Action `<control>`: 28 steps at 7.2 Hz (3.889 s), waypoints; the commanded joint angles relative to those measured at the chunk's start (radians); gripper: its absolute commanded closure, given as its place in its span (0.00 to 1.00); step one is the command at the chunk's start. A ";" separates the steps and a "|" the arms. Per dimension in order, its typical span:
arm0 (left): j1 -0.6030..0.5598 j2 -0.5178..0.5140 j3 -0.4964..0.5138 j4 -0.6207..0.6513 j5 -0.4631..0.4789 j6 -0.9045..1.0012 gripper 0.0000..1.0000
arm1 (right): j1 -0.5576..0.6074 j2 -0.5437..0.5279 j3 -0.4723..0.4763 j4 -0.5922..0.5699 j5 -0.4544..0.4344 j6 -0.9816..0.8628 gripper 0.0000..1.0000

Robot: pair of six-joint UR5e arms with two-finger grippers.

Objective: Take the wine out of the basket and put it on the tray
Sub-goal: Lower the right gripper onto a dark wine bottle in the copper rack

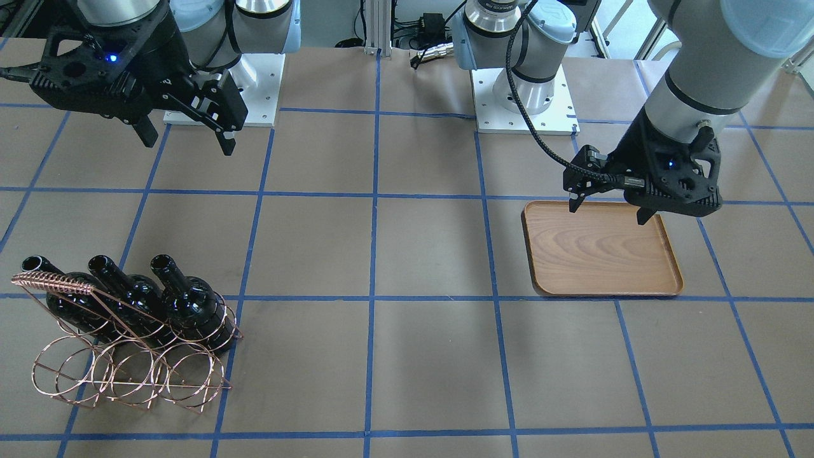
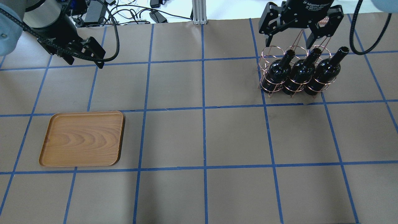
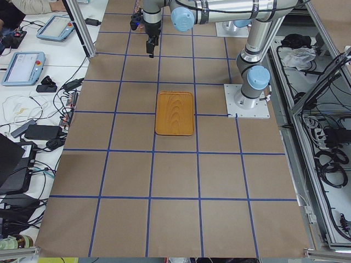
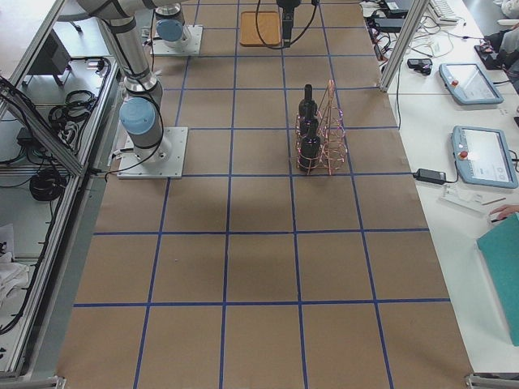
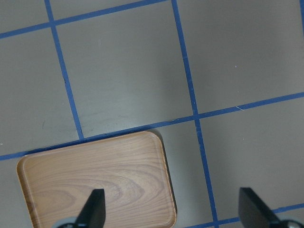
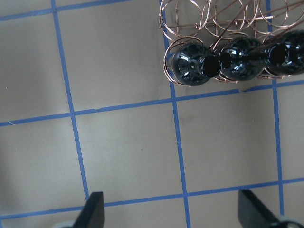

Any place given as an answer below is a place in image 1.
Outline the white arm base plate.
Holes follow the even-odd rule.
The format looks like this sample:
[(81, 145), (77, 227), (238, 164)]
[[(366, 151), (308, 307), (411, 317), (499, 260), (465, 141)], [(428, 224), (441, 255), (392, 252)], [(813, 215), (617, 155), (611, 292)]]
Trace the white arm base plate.
[(229, 69), (247, 105), (244, 127), (273, 127), (279, 106), (284, 54), (243, 54)]
[[(521, 134), (527, 124), (509, 89), (506, 70), (480, 69), (470, 72), (478, 130), (485, 134)], [(535, 84), (513, 78), (520, 102), (538, 134), (579, 134), (572, 96), (562, 66), (553, 80)]]

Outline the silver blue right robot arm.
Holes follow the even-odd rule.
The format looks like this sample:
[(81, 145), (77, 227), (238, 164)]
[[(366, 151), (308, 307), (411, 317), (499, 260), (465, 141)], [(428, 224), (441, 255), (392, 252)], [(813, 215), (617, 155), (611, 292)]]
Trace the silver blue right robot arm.
[(43, 57), (5, 67), (54, 108), (119, 119), (146, 147), (155, 110), (182, 113), (213, 131), (222, 153), (250, 110), (250, 55), (301, 47), (297, 1), (64, 1)]

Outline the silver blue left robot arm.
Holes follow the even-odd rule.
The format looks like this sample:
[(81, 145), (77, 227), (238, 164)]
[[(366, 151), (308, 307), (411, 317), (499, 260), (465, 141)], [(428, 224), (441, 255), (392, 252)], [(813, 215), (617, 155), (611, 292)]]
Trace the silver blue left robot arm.
[(499, 69), (495, 94), (564, 166), (570, 212), (588, 195), (623, 190), (640, 225), (659, 211), (703, 217), (722, 205), (718, 136), (783, 61), (812, 38), (811, 1), (651, 1), (681, 43), (623, 138), (605, 155), (587, 145), (567, 160), (541, 141), (544, 112), (576, 35), (558, 1), (465, 1), (452, 17), (462, 69)]

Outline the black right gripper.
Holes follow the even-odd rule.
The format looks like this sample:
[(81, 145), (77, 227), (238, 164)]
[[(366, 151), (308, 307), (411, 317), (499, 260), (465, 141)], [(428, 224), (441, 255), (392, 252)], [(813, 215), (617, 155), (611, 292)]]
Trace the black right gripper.
[(212, 130), (232, 156), (248, 115), (229, 72), (194, 74), (169, 11), (114, 28), (61, 21), (33, 66), (30, 88), (54, 108), (131, 125), (146, 148), (159, 138), (150, 113), (173, 110)]

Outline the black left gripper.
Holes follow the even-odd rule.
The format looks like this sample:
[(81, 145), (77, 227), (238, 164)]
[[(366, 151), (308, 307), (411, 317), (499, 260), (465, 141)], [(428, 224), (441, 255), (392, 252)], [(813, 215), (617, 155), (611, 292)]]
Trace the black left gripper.
[[(642, 188), (623, 192), (628, 203), (639, 206), (640, 226), (659, 211), (700, 218), (723, 205), (717, 183), (721, 152), (712, 127), (691, 128), (689, 143), (675, 141), (654, 127), (643, 108), (608, 156), (584, 145), (570, 164), (642, 180)], [(587, 195), (614, 190), (612, 183), (568, 168), (562, 173), (562, 188), (570, 193), (570, 212), (576, 212)]]

